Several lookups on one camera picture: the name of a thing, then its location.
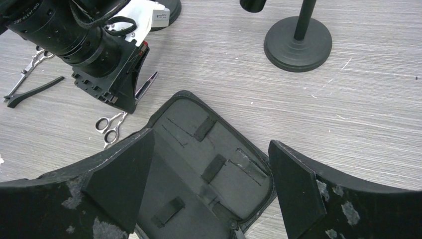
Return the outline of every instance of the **black round base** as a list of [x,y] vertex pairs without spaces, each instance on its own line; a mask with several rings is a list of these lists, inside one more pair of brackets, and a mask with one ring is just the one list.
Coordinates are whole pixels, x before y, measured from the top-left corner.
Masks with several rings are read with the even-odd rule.
[[285,18],[274,24],[264,41],[267,58],[278,68],[290,72],[311,71],[329,57],[332,38],[329,30],[311,18],[305,39],[294,39],[298,16]]
[[[169,19],[169,26],[179,17],[180,13],[182,12],[182,3],[180,0],[153,0],[157,1],[160,4],[166,6],[170,10],[170,19]],[[153,27],[151,31],[158,31],[164,29],[165,27]]]

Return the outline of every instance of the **scissors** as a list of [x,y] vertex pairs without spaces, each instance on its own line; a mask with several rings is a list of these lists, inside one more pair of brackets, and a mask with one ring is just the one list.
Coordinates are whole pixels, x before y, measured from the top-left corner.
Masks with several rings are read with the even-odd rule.
[[22,85],[23,81],[25,81],[25,79],[28,78],[28,76],[32,73],[32,71],[35,69],[35,67],[37,67],[44,60],[51,59],[55,56],[54,54],[52,54],[49,51],[46,51],[44,48],[42,48],[40,46],[36,46],[35,49],[36,49],[37,53],[32,57],[32,60],[29,63],[29,65],[24,70],[21,71],[19,81],[11,89],[11,91],[8,93],[8,95],[5,96],[5,99],[3,100],[3,102],[7,101],[6,97],[9,97],[13,93],[16,92],[17,88],[19,88],[19,86]]
[[[158,71],[156,71],[146,82],[145,84],[136,92],[135,94],[135,105],[138,104],[139,100],[145,95],[146,91],[149,89],[149,87],[154,82],[155,78],[157,78]],[[101,133],[104,134],[104,149],[107,149],[110,145],[117,142],[119,138],[119,128],[120,125],[124,122],[124,119],[127,117],[128,113],[125,111],[122,111],[115,116],[111,118],[107,117],[101,117],[97,120],[95,124],[95,129]],[[116,126],[114,128],[111,128],[111,123],[116,120],[117,118],[121,117],[121,119],[117,122]],[[105,121],[106,125],[104,128],[100,128],[100,123]],[[114,133],[114,138],[109,139],[110,134]]]

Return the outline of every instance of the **white bracket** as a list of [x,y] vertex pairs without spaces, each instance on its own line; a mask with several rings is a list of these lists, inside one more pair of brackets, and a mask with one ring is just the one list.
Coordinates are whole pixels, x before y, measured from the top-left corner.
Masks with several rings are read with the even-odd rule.
[[[152,27],[166,27],[169,25],[170,10],[156,1],[131,0],[115,16],[125,16],[135,20],[137,29],[127,34],[125,40],[127,42],[136,40],[135,45],[139,47]],[[108,29],[120,31],[131,25],[131,23],[127,22],[118,22],[109,25]]]

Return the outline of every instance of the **wooden tabletop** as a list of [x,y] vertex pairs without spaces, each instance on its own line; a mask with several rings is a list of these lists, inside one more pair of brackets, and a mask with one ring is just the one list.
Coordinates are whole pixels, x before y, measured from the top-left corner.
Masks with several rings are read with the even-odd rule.
[[[277,139],[354,176],[422,189],[420,0],[318,1],[313,17],[330,30],[333,49],[324,65],[306,73],[276,68],[263,51],[268,29],[298,15],[299,0],[268,0],[257,14],[237,0],[182,3],[173,25],[147,37],[151,51],[138,87],[155,71],[159,76],[121,138],[142,128],[175,92],[189,90],[264,152]],[[3,96],[35,49],[10,31],[0,42]],[[75,87],[71,74],[58,57],[45,61],[18,92],[66,79],[15,109],[0,104],[0,181],[33,179],[102,150],[94,124],[119,110]],[[246,235],[287,238],[277,200]]]

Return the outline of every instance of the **black case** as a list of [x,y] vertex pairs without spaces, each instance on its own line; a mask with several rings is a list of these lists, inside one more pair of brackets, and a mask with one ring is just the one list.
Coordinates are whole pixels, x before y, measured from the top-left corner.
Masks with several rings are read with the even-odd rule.
[[268,156],[189,91],[144,127],[155,147],[135,232],[142,239],[244,239],[276,198]]

